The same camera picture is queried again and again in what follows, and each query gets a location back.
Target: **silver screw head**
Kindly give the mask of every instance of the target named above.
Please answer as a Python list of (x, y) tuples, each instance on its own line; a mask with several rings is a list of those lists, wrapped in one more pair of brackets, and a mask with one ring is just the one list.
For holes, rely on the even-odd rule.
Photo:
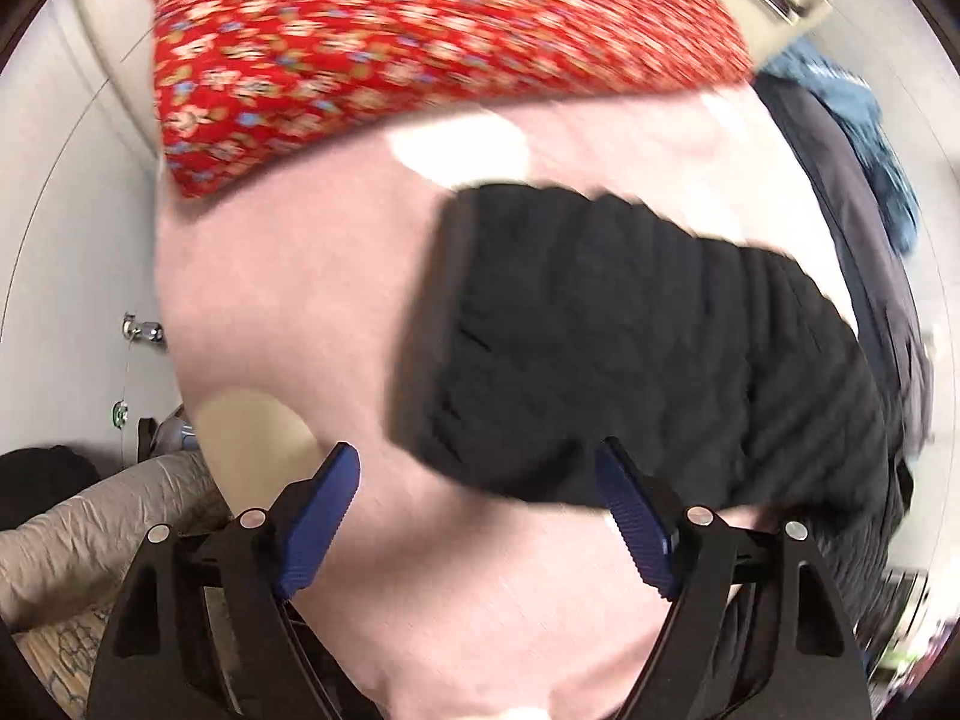
[(150, 541), (152, 544), (160, 544), (162, 541), (167, 541), (168, 536), (170, 536), (170, 528), (167, 525), (155, 525), (147, 531), (147, 541)]
[(246, 528), (248, 531), (259, 528), (266, 521), (267, 512), (264, 512), (263, 509), (247, 509), (240, 515), (240, 527)]
[(694, 525), (709, 525), (713, 522), (713, 512), (704, 506), (691, 506), (686, 510), (686, 518)]
[(803, 522), (796, 522), (793, 519), (784, 526), (784, 531), (786, 531), (786, 535), (790, 536), (794, 541), (803, 541), (808, 536), (805, 524), (803, 524)]

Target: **metal rivet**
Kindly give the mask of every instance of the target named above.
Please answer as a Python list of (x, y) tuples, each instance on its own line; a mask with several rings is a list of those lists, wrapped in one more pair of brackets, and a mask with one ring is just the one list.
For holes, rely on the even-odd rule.
[(247, 530), (259, 528), (266, 521), (267, 512), (264, 512), (263, 509), (247, 509), (240, 515), (240, 527)]
[(136, 324), (136, 314), (123, 314), (120, 332), (127, 341), (132, 341), (139, 334), (140, 328)]
[(808, 536), (805, 524), (792, 519), (786, 524), (784, 531), (786, 531), (786, 535), (793, 538), (794, 541), (803, 541)]
[(152, 544), (167, 541), (168, 536), (170, 536), (170, 528), (166, 525), (155, 525), (147, 531), (147, 541)]
[(693, 506), (686, 510), (686, 518), (694, 525), (709, 525), (713, 522), (713, 512), (704, 506)]

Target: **floor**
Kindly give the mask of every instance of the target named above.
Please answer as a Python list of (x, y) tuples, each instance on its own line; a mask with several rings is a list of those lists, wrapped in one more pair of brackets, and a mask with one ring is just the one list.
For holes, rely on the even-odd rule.
[(923, 228), (906, 266), (935, 346), (933, 439), (917, 464), (913, 509), (890, 562), (927, 568), (937, 603), (952, 605), (950, 613), (960, 605), (960, 76), (910, 0), (836, 0), (812, 37), (870, 83), (920, 199)]

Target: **black fabric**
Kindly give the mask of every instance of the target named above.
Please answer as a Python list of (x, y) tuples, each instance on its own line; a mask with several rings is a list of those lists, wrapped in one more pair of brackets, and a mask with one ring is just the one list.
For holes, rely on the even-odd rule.
[[(929, 432), (932, 372), (904, 263), (890, 247), (877, 200), (847, 137), (817, 98), (766, 74), (757, 76), (755, 90), (809, 176), (827, 220), (883, 400), (891, 454), (915, 458)], [(905, 466), (899, 473), (909, 504)]]
[(0, 531), (18, 528), (99, 480), (93, 463), (65, 446), (0, 455)]
[(856, 617), (867, 566), (847, 550), (886, 503), (883, 410), (800, 267), (614, 196), (454, 202), (472, 205), (472, 255), (416, 453), (491, 493), (600, 506), (593, 450), (619, 437), (688, 504), (804, 517)]

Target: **metal fixture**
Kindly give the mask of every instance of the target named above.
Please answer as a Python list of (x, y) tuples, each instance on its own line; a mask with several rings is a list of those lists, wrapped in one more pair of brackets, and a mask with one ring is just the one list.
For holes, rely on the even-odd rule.
[(784, 531), (786, 531), (786, 535), (790, 536), (793, 541), (803, 541), (808, 536), (805, 524), (803, 524), (803, 522), (796, 522), (793, 519), (786, 524)]
[(686, 510), (686, 518), (694, 525), (709, 525), (713, 522), (713, 512), (704, 506), (693, 506)]
[(162, 324), (159, 322), (138, 322), (136, 314), (124, 314), (120, 330), (127, 341), (147, 341), (148, 343), (156, 343), (158, 346), (164, 346), (166, 343), (166, 335), (163, 332)]
[(240, 515), (240, 526), (248, 531), (259, 528), (266, 521), (267, 512), (264, 512), (263, 509), (247, 509)]
[(170, 528), (167, 525), (155, 525), (147, 531), (147, 541), (151, 544), (167, 541), (168, 536), (170, 536)]
[(110, 414), (110, 419), (113, 421), (113, 427), (117, 430), (123, 430), (124, 425), (127, 424), (127, 414), (130, 412), (130, 408), (127, 406), (127, 401), (118, 400), (113, 404), (113, 411)]

